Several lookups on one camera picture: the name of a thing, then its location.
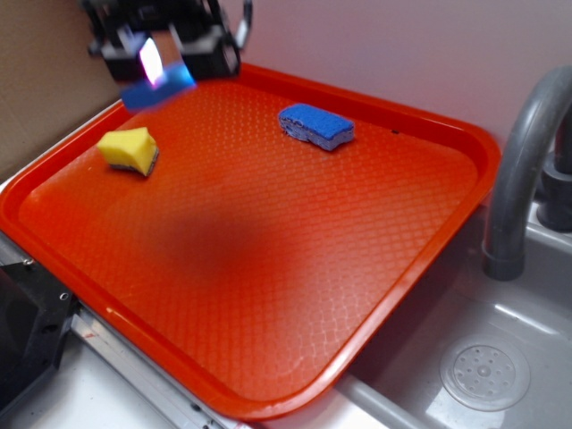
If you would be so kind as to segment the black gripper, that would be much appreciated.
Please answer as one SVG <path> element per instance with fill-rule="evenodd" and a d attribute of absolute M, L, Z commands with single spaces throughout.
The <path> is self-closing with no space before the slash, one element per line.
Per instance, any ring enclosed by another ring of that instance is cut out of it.
<path fill-rule="evenodd" d="M 80 8 L 94 36 L 88 52 L 103 57 L 116 82 L 146 78 L 141 51 L 153 32 L 170 29 L 194 80 L 240 73 L 240 51 L 217 1 L 81 1 Z"/>

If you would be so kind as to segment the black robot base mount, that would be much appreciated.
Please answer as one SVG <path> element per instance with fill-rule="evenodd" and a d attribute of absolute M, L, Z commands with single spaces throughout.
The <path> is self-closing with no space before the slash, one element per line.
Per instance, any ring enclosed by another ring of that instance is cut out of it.
<path fill-rule="evenodd" d="M 42 265 L 1 267 L 1 417 L 59 369 L 76 306 Z"/>

